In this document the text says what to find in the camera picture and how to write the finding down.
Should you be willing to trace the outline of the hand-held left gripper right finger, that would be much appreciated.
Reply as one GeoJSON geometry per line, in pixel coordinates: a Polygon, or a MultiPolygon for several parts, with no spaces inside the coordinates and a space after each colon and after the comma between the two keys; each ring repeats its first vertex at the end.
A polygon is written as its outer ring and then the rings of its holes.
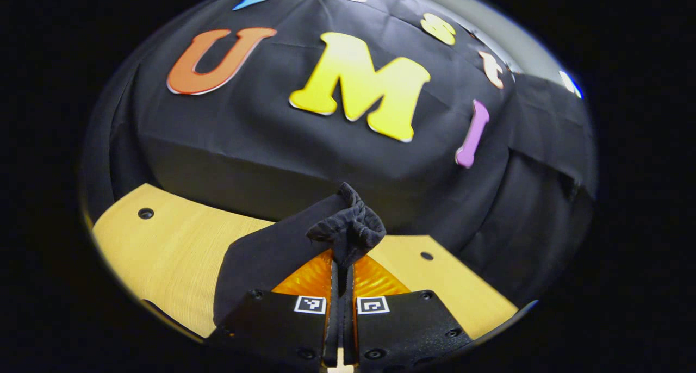
{"type": "Polygon", "coordinates": [[[433,290],[410,291],[368,256],[353,265],[352,291],[341,347],[358,371],[410,371],[473,342],[433,290]]]}

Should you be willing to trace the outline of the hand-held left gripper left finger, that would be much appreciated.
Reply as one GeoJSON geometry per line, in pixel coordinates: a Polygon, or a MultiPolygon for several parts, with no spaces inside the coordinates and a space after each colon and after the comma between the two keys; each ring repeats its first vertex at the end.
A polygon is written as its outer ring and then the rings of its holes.
{"type": "Polygon", "coordinates": [[[269,371],[326,371],[340,365],[332,338],[334,264],[324,251],[272,290],[251,289],[207,343],[258,359],[269,371]]]}

